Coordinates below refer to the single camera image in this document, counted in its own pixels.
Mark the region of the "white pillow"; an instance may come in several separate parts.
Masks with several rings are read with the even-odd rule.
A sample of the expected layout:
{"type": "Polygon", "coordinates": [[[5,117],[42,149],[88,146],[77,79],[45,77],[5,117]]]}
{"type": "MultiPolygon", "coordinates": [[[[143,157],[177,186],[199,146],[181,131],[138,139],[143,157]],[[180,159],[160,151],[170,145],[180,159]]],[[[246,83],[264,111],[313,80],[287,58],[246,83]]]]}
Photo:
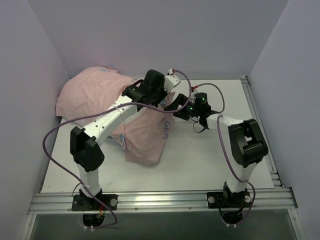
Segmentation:
{"type": "Polygon", "coordinates": [[[164,109],[164,108],[167,106],[167,99],[166,99],[166,98],[163,99],[163,100],[159,103],[159,105],[164,109]]]}

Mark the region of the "pink blue pillowcase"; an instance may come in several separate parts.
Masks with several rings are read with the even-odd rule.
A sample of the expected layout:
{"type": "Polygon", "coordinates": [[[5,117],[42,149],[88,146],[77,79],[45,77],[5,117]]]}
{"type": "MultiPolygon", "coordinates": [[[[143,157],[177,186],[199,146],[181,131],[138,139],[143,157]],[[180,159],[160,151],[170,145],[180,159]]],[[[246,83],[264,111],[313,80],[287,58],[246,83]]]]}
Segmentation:
{"type": "MultiPolygon", "coordinates": [[[[114,68],[89,67],[71,78],[56,100],[55,114],[66,120],[77,119],[86,126],[94,119],[84,116],[109,109],[136,79],[121,75],[114,68]]],[[[174,126],[173,116],[142,108],[110,135],[125,152],[125,161],[144,166],[156,165],[174,126]]]]}

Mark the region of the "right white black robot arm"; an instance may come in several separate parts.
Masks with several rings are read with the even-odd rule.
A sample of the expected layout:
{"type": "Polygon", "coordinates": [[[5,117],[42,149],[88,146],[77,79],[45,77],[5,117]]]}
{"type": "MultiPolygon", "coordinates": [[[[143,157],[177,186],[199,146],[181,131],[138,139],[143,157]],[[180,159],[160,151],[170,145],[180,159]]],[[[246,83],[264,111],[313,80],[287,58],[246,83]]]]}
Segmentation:
{"type": "Polygon", "coordinates": [[[212,109],[204,92],[196,93],[192,100],[180,93],[164,110],[173,111],[175,117],[186,121],[197,118],[205,130],[217,131],[223,155],[233,175],[225,182],[222,200],[230,207],[238,203],[239,193],[247,189],[253,170],[269,153],[258,122],[223,116],[212,109]]]}

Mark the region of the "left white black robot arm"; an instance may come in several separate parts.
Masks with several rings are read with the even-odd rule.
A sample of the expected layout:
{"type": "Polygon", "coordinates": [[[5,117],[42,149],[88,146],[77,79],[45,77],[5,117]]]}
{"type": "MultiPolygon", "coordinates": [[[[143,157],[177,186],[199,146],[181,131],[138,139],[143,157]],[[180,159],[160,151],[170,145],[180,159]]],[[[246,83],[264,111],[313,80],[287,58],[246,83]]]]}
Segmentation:
{"type": "Polygon", "coordinates": [[[70,153],[80,173],[82,202],[88,209],[95,210],[101,203],[98,169],[105,159],[102,143],[120,124],[145,106],[157,107],[180,82],[174,74],[164,75],[151,69],[144,79],[124,89],[108,113],[83,128],[71,130],[70,153]]]}

